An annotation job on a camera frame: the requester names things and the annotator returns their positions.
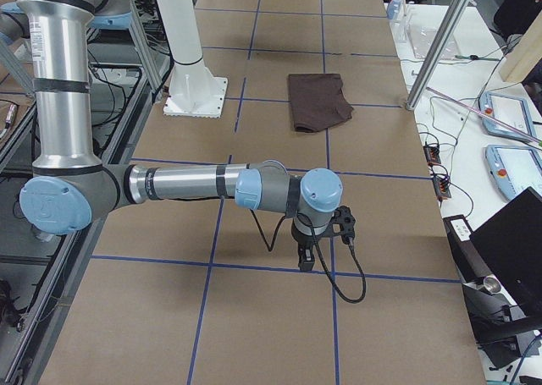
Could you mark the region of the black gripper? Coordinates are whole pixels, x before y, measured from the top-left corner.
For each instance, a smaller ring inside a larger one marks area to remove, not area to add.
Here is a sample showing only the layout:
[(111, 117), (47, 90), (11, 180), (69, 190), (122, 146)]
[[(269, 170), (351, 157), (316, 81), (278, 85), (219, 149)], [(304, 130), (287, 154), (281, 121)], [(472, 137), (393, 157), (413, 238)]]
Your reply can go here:
[(350, 207), (339, 206), (332, 213), (326, 214), (324, 220), (324, 225), (317, 226), (316, 216), (309, 217), (299, 212), (294, 218), (291, 233), (298, 245), (298, 268), (301, 272), (312, 271), (315, 263), (312, 249), (322, 238), (340, 237), (350, 250), (355, 248), (356, 219)]

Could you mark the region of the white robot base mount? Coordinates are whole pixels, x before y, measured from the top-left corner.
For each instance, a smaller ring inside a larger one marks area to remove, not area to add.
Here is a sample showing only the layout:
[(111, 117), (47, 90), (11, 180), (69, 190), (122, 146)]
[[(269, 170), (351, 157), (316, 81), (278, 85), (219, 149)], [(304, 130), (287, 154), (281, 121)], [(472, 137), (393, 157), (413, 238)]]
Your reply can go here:
[(171, 116), (218, 118), (228, 80), (207, 68), (193, 0), (157, 0), (174, 62), (164, 113)]

